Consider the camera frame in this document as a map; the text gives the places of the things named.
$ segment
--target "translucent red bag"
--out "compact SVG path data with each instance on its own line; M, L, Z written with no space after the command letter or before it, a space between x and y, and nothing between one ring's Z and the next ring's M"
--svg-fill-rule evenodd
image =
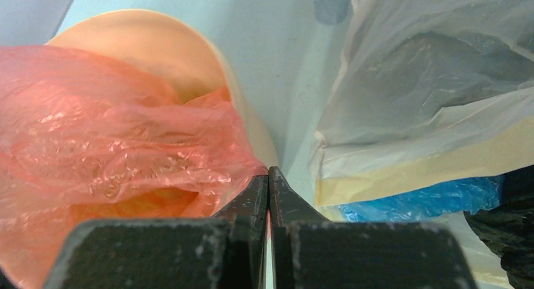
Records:
M123 62L0 47L0 266L22 288L83 220L208 217L257 174L226 87L181 103Z

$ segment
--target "crumpled plastic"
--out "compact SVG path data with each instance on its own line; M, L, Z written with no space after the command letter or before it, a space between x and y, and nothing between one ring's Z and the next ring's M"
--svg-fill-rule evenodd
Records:
M458 179L338 209L350 222L422 222L447 213L475 214L500 205L503 183L504 176Z
M0 47L0 125L0 266L21 288L79 222L208 217L266 174L226 87L182 103L80 50Z

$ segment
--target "plastic bag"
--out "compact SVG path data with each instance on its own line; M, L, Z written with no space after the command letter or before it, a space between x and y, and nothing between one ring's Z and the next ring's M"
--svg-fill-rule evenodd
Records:
M0 266L40 288L89 218L207 217L266 174L225 87L181 103L128 64L0 48Z
M318 206L534 164L534 0L353 0Z
M339 205L350 222L422 222L499 206L504 176L458 179L386 198Z

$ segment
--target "stain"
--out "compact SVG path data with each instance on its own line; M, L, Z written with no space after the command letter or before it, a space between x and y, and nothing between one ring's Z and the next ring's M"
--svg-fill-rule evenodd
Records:
M337 25L347 18L350 0L316 0L315 19L323 25Z

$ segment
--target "black object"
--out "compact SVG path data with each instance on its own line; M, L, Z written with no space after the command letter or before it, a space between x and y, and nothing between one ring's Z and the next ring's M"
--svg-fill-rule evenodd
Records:
M277 167L212 218L81 224L44 288L264 288L269 226L277 289L476 288L447 230L330 222Z
M510 285L534 288L534 166L506 174L501 206L476 215L466 213L465 218L501 258Z

